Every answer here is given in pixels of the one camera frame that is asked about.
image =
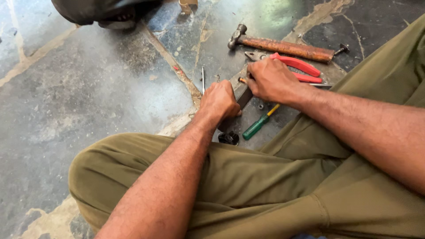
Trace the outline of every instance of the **stone floor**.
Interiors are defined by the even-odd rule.
[[[246,66],[252,48],[227,48],[239,23],[253,36],[348,44],[351,52],[330,65],[309,61],[335,83],[424,13],[425,2],[199,0],[193,16],[182,16],[166,0],[138,11],[134,31],[113,31],[69,23],[49,0],[0,0],[0,238],[92,238],[69,197],[73,157],[112,134],[175,136],[199,105],[202,66],[206,87]],[[259,104],[253,98],[231,129],[241,135],[264,114]],[[239,145],[261,146],[297,114],[281,107]]]

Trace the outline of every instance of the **olive green pants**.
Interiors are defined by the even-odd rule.
[[[425,107],[424,31],[422,16],[331,90]],[[76,156],[70,192],[95,231],[172,141],[118,134]],[[260,151],[212,143],[208,155],[188,238],[281,239],[300,232],[330,238],[425,237],[425,198],[306,115]]]

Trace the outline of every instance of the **left hand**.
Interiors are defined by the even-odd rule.
[[[205,90],[199,112],[214,117],[221,122],[228,117],[240,116],[241,106],[236,102],[232,84],[228,80],[212,83]]]

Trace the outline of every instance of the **right hand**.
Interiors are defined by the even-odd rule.
[[[265,101],[291,104],[309,84],[300,83],[288,67],[278,59],[265,58],[248,65],[248,72],[255,78],[247,79],[254,96]]]

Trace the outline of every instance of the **green screwdriver handle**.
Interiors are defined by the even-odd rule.
[[[261,118],[253,123],[245,132],[242,134],[245,140],[249,140],[255,133],[257,133],[261,127],[269,121],[269,116],[264,114]]]

